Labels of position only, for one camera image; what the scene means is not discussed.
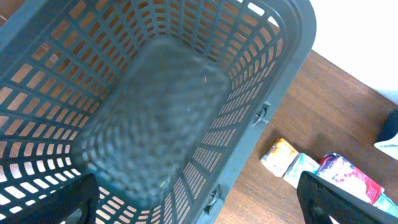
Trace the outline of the orange snack packet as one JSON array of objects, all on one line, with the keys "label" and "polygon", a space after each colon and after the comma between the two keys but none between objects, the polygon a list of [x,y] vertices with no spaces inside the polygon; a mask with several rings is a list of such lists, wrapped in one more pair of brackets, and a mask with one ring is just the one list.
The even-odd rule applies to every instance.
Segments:
[{"label": "orange snack packet", "polygon": [[262,165],[276,177],[282,177],[299,152],[284,138],[278,139],[262,157]]}]

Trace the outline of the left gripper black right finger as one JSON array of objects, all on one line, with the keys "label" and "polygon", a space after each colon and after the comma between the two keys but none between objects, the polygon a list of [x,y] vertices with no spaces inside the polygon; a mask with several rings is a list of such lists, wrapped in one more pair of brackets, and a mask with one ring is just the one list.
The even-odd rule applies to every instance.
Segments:
[{"label": "left gripper black right finger", "polygon": [[349,224],[397,223],[397,217],[308,171],[301,173],[297,197],[306,224],[331,224],[332,220]]}]

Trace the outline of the teal green snack packet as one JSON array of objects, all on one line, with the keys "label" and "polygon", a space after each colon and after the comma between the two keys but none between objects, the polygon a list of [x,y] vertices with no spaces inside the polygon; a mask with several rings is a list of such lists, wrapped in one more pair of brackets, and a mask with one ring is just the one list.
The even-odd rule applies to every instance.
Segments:
[{"label": "teal green snack packet", "polygon": [[[306,154],[300,153],[287,169],[283,179],[293,187],[298,187],[302,172],[309,171],[317,175],[317,171],[320,168],[320,163],[317,163]],[[392,216],[397,216],[397,205],[389,197],[387,197],[385,193],[379,197],[373,206]]]}]

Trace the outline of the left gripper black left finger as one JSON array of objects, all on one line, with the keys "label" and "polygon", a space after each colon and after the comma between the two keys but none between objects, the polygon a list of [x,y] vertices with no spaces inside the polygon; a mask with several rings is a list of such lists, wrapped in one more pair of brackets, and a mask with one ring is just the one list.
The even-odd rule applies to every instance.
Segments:
[{"label": "left gripper black left finger", "polygon": [[12,214],[1,223],[89,223],[96,220],[100,198],[94,174],[86,174],[40,199],[28,209]]}]

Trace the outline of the red purple snack packet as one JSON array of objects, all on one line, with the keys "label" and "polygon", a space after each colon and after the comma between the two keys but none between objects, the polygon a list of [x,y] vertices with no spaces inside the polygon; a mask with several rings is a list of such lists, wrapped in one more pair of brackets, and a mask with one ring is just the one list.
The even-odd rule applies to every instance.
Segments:
[{"label": "red purple snack packet", "polygon": [[383,187],[337,153],[322,158],[317,176],[371,205],[384,193]]}]

